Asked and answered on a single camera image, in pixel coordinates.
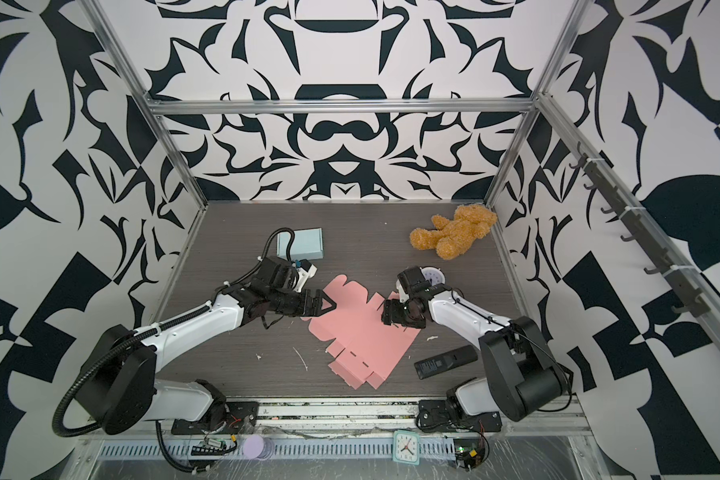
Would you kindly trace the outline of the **pink paper box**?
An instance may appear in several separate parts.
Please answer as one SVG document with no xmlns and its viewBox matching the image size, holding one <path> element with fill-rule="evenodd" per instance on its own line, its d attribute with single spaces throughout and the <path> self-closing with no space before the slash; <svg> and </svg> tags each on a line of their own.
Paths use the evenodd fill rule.
<svg viewBox="0 0 720 480">
<path fill-rule="evenodd" d="M 385 298 L 344 274 L 336 276 L 324 292 L 336 308 L 319 317 L 306 317 L 318 340 L 328 341 L 333 357 L 329 368 L 354 389 L 364 384 L 379 388 L 403 359 L 419 334 L 417 329 L 386 325 L 381 320 Z"/>
</svg>

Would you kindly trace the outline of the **light blue paper box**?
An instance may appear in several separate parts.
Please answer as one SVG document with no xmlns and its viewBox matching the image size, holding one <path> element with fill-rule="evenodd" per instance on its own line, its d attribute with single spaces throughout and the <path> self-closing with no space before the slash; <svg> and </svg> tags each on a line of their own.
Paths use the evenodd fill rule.
<svg viewBox="0 0 720 480">
<path fill-rule="evenodd" d="M 287 247 L 291 235 L 280 233 L 277 238 L 277 256 L 287 259 Z M 295 230 L 294 241 L 291 245 L 290 256 L 292 260 L 320 260 L 324 258 L 323 234 L 321 228 Z"/>
</svg>

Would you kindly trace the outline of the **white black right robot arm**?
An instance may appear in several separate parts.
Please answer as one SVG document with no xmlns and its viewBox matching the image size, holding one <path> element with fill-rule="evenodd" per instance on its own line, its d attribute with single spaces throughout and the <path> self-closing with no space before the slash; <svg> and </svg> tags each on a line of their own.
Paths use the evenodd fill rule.
<svg viewBox="0 0 720 480">
<path fill-rule="evenodd" d="M 520 421 L 572 395 L 572 380 L 529 317 L 510 319 L 489 312 L 457 289 L 432 283 L 421 267 L 399 273 L 396 290 L 399 297 L 383 304 L 384 324 L 422 330 L 435 323 L 457 333 L 480 355 L 484 376 L 449 394 L 455 417 L 500 412 Z"/>
</svg>

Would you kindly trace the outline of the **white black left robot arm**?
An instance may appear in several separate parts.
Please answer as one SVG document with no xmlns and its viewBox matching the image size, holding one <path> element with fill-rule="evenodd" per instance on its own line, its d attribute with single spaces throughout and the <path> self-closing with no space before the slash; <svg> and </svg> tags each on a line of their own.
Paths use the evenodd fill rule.
<svg viewBox="0 0 720 480">
<path fill-rule="evenodd" d="M 106 330 L 55 408 L 53 433 L 61 438 L 96 430 L 117 435 L 148 421 L 172 468 L 192 475 L 206 472 L 208 464 L 182 463 L 170 454 L 163 422 L 185 422 L 198 433 L 215 435 L 237 423 L 237 417 L 210 382 L 162 381 L 157 375 L 199 345 L 254 320 L 264 321 L 269 313 L 320 317 L 335 310 L 337 304 L 326 292 L 306 288 L 317 268 L 308 259 L 293 257 L 296 238 L 291 228 L 275 230 L 253 268 L 224 282 L 193 309 L 137 329 L 117 325 Z"/>
</svg>

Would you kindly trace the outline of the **white alarm clock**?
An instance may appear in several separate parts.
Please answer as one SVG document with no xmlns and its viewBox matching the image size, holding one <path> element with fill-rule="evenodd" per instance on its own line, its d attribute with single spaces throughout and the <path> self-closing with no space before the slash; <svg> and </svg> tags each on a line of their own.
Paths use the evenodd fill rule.
<svg viewBox="0 0 720 480">
<path fill-rule="evenodd" d="M 426 266 L 421 268 L 422 275 L 432 285 L 442 285 L 446 283 L 445 274 L 438 268 Z"/>
</svg>

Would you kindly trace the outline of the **black remote control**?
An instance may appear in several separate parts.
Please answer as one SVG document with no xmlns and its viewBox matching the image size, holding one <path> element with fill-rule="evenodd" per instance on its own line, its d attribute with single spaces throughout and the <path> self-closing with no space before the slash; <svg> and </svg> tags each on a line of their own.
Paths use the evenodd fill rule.
<svg viewBox="0 0 720 480">
<path fill-rule="evenodd" d="M 447 352 L 420 360 L 414 364 L 420 380 L 460 368 L 478 360 L 478 353 L 471 345 L 465 345 Z"/>
</svg>

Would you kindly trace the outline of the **brown teddy bear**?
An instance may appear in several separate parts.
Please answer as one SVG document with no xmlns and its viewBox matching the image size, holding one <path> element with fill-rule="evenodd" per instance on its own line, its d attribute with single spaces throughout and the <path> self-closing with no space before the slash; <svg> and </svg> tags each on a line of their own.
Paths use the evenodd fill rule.
<svg viewBox="0 0 720 480">
<path fill-rule="evenodd" d="M 497 214 L 482 204 L 460 205 L 452 219 L 432 216 L 433 229 L 416 228 L 409 241 L 416 250 L 434 250 L 442 260 L 453 260 L 485 238 L 497 221 Z"/>
</svg>

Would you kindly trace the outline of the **teal square clock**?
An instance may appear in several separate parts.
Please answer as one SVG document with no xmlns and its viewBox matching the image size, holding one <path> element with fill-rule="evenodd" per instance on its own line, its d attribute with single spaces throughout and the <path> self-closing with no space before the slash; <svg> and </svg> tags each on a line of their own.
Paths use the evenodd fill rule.
<svg viewBox="0 0 720 480">
<path fill-rule="evenodd" d="M 396 430 L 393 434 L 393 461 L 405 465 L 419 465 L 419 443 L 420 437 L 417 433 L 408 430 Z"/>
</svg>

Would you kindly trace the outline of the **purple round disc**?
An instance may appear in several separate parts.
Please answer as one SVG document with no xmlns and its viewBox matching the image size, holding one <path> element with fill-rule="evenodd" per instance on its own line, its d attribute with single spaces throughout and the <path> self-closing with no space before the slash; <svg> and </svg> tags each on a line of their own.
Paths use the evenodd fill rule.
<svg viewBox="0 0 720 480">
<path fill-rule="evenodd" d="M 269 441 L 260 435 L 250 435 L 243 443 L 243 455 L 249 460 L 264 460 L 271 455 Z"/>
</svg>

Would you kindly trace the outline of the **green circuit board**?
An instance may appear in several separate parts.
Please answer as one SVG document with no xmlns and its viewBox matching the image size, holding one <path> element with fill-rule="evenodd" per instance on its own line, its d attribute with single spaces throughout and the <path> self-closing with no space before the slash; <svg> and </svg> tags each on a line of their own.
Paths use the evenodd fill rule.
<svg viewBox="0 0 720 480">
<path fill-rule="evenodd" d="M 455 439 L 455 465 L 466 471 L 479 467 L 488 456 L 489 448 L 484 440 Z"/>
</svg>

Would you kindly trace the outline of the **small electronics board left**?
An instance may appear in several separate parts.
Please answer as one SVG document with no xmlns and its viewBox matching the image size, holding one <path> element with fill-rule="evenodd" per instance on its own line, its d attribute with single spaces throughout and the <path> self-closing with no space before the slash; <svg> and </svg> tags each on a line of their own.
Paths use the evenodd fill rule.
<svg viewBox="0 0 720 480">
<path fill-rule="evenodd" d="M 238 442 L 235 436 L 228 439 L 204 438 L 199 444 L 191 447 L 191 457 L 212 456 L 221 457 L 237 450 Z"/>
</svg>

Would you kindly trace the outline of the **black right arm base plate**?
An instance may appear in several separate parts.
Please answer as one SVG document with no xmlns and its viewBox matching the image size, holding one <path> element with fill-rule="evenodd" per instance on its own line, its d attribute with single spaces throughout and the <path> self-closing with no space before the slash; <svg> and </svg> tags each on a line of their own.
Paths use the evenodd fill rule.
<svg viewBox="0 0 720 480">
<path fill-rule="evenodd" d="M 503 423 L 499 412 L 468 415 L 454 398 L 418 401 L 415 425 L 422 432 L 483 432 L 498 433 Z"/>
</svg>

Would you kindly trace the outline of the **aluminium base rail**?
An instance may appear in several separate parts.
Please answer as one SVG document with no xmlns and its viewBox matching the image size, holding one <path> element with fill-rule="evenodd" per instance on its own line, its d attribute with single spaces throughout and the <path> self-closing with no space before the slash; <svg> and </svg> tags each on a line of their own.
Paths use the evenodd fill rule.
<svg viewBox="0 0 720 480">
<path fill-rule="evenodd" d="M 258 418 L 254 429 L 272 430 L 298 437 L 327 437 L 336 435 L 364 435 L 366 433 L 413 429 L 418 413 L 418 401 L 445 398 L 416 397 L 351 397 L 351 398 L 231 398 L 231 401 L 256 401 Z M 516 422 L 497 409 L 503 423 L 502 433 L 512 435 L 577 436 L 592 434 L 589 422 L 579 403 L 555 401 L 560 412 L 536 412 Z"/>
</svg>

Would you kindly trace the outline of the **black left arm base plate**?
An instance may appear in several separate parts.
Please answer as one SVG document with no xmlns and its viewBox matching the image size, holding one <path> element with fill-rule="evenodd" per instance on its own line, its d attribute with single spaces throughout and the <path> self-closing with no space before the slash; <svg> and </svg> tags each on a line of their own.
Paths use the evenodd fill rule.
<svg viewBox="0 0 720 480">
<path fill-rule="evenodd" d="M 258 418 L 256 401 L 214 401 L 197 421 L 175 420 L 173 435 L 245 434 L 254 429 Z"/>
</svg>

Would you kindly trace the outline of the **black wall hook rack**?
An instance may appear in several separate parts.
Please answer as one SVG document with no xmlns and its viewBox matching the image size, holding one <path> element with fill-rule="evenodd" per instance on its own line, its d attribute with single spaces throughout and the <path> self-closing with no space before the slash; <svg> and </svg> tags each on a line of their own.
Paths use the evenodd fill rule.
<svg viewBox="0 0 720 480">
<path fill-rule="evenodd" d="M 590 157 L 581 152 L 572 166 L 581 170 L 590 180 L 588 190 L 600 193 L 607 203 L 605 215 L 613 215 L 628 230 L 621 237 L 624 242 L 635 242 L 651 262 L 644 269 L 647 275 L 659 275 L 671 287 L 681 302 L 673 311 L 689 313 L 699 318 L 711 311 L 697 269 L 677 251 L 656 220 L 613 172 L 603 158 Z"/>
</svg>

